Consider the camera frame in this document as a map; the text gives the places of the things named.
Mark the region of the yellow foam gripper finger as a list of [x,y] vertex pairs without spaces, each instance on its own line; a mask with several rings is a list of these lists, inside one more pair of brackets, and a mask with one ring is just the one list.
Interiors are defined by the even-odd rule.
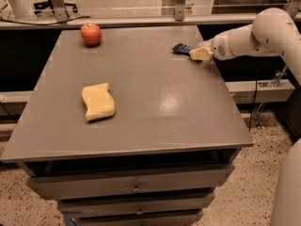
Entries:
[[189,52],[190,57],[193,60],[208,61],[213,57],[214,52],[209,46],[202,46],[193,49]]

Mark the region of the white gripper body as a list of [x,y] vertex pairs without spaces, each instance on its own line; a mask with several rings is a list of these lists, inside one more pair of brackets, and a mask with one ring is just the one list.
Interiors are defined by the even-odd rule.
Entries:
[[214,52],[213,54],[214,58],[217,58],[219,60],[227,60],[232,58],[232,53],[229,48],[228,38],[225,36],[222,37],[215,36],[210,40],[205,40],[198,45],[198,47],[202,47],[202,46],[209,46]]

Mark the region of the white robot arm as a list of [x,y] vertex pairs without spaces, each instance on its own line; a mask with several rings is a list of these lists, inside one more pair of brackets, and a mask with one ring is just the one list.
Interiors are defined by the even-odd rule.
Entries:
[[[301,85],[301,34],[289,13],[280,8],[265,9],[252,24],[201,42],[189,56],[194,60],[279,56]],[[301,138],[282,164],[270,226],[301,226]]]

